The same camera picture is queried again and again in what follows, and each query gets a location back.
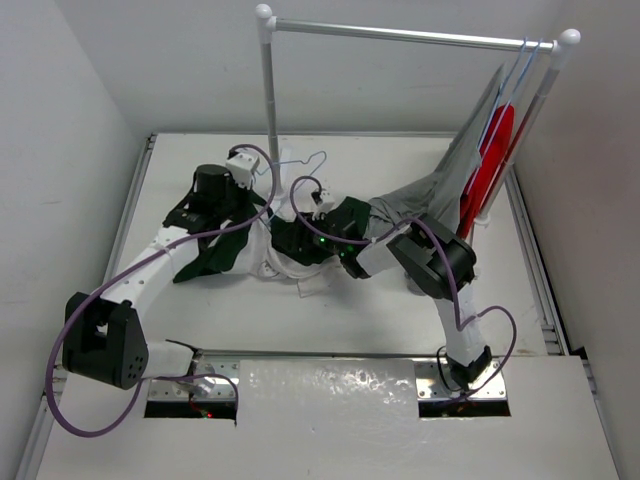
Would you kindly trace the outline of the light blue hanger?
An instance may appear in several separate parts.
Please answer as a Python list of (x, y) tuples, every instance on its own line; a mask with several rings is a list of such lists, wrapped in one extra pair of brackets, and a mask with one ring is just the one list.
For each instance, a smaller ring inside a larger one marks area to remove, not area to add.
[(293, 218), (290, 207), (289, 190), (292, 182), (299, 176), (315, 176), (328, 159), (325, 150), (311, 153), (306, 159), (294, 159), (293, 149), (283, 147), (280, 153), (280, 161), (277, 163), (280, 173), (281, 191), (276, 194), (271, 204), (271, 213), (268, 221), (279, 217), (284, 220)]

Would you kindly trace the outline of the green and white t shirt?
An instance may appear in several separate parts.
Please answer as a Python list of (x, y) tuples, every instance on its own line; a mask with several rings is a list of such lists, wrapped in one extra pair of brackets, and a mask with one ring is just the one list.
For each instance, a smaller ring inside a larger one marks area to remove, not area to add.
[[(196, 213), (200, 215), (198, 228), (194, 230), (190, 226), (189, 233), (204, 233), (246, 223), (257, 215), (256, 207), (266, 204), (253, 192), (248, 198), (239, 204), (214, 203), (211, 208), (207, 207), (208, 210), (201, 209), (201, 212), (183, 209), (182, 213), (189, 211), (191, 216)], [(360, 228), (360, 217), (368, 219), (369, 205), (348, 197), (336, 211), (342, 213), (345, 208), (349, 210), (351, 204), (357, 213), (356, 226)], [(206, 224), (203, 223), (205, 213), (213, 214), (212, 221)], [(176, 273), (173, 283), (229, 274), (251, 275), (262, 280), (295, 280), (301, 298), (328, 289), (337, 275), (338, 250), (330, 246), (328, 240), (314, 243), (313, 232), (299, 219), (286, 221), (275, 216), (268, 225), (263, 220), (261, 217), (242, 229), (221, 236), (198, 239), (198, 256)]]

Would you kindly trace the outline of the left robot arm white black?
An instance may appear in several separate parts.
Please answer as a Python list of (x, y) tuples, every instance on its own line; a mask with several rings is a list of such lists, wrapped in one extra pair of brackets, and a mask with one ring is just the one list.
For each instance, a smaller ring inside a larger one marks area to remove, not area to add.
[(76, 293), (67, 302), (67, 371), (123, 390), (146, 378), (187, 375), (193, 350), (168, 340), (147, 341), (146, 316), (177, 274), (216, 240), (217, 230), (238, 220), (249, 204), (257, 163), (242, 153), (224, 165), (198, 166), (187, 195), (127, 272), (100, 294)]

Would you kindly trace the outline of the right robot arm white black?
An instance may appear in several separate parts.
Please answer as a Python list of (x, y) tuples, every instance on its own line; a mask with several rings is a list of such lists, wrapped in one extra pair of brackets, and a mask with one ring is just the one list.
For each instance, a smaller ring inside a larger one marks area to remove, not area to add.
[(469, 390), (491, 362), (490, 347), (479, 328), (463, 324), (474, 315), (471, 281), (475, 252), (427, 214), (395, 232), (392, 228), (392, 224), (385, 224), (375, 233), (371, 206), (347, 197), (319, 216), (302, 213), (293, 221), (274, 220), (272, 245), (304, 266), (337, 260), (355, 279), (402, 267), (417, 290), (434, 299), (445, 332), (451, 378)]

